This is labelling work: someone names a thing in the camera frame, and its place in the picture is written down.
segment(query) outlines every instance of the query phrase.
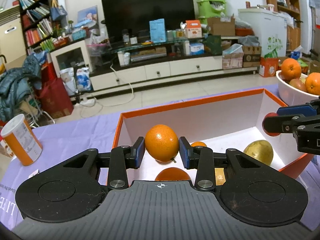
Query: white bowl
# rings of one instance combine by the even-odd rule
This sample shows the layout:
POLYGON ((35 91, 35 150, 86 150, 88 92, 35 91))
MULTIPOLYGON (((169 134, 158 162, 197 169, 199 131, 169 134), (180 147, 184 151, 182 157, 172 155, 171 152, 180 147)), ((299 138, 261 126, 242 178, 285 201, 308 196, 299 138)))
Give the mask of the white bowl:
MULTIPOLYGON (((281 78, 281 70, 278 70, 276 72, 276 76, 278 79, 278 89, 279 89, 280 98, 288 106, 302 105, 311 100, 319 99, 319 96, 303 92, 284 82, 281 78)), ((301 74, 301 77, 306 78, 307 75, 301 74)))

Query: white refrigerator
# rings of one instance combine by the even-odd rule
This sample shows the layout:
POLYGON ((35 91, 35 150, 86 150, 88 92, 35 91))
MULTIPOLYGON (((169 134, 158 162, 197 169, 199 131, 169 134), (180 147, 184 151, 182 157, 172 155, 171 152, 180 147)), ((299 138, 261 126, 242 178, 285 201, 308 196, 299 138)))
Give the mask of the white refrigerator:
POLYGON ((262 47, 262 56, 276 49, 279 57, 285 57, 287 20, 284 16, 260 8, 238 9, 238 15, 241 20, 252 25, 262 47))

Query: blue basket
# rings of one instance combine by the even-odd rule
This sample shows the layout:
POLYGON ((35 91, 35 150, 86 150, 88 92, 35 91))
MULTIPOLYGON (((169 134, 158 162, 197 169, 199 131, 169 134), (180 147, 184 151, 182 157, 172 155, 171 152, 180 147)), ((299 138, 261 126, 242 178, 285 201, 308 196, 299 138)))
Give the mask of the blue basket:
POLYGON ((85 38, 86 36, 87 36, 87 32, 85 30, 79 30, 72 34, 72 38, 74 41, 85 38))

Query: bowl of fruit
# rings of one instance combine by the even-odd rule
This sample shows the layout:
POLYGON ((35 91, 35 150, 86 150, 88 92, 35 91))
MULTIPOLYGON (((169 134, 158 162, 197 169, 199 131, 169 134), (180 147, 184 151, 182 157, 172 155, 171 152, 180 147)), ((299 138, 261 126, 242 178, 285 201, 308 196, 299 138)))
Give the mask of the bowl of fruit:
POLYGON ((293 58, 283 61, 276 77, 280 98, 289 106, 305 104, 320 96, 320 73, 303 74, 299 62, 293 58))

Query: blue and white box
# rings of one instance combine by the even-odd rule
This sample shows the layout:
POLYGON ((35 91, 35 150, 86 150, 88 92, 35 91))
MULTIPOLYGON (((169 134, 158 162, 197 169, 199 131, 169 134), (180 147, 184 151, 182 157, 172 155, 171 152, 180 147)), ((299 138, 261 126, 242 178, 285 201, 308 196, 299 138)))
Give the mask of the blue and white box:
POLYGON ((190 44, 190 55, 204 54, 204 45, 202 43, 190 44))
POLYGON ((165 32, 164 19, 158 19, 149 22, 150 25, 150 38, 154 43, 166 42, 167 35, 165 32))

